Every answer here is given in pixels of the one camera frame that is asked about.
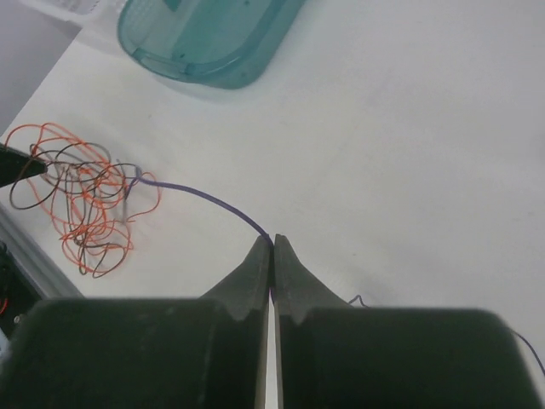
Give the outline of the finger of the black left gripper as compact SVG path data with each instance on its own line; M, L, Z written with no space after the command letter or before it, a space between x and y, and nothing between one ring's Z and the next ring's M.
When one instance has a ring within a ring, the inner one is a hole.
M47 172L46 163L18 149L1 144L0 147L0 187L10 186Z

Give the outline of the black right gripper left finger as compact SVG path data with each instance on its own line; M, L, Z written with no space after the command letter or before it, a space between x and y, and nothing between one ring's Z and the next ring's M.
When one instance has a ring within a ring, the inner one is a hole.
M57 298L1 361L4 408L262 408L271 245L201 297Z

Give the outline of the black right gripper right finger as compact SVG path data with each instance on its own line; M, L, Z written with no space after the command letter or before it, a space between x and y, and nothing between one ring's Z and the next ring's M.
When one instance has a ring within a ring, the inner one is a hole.
M274 244L282 408L540 408L513 331L475 308L354 307Z

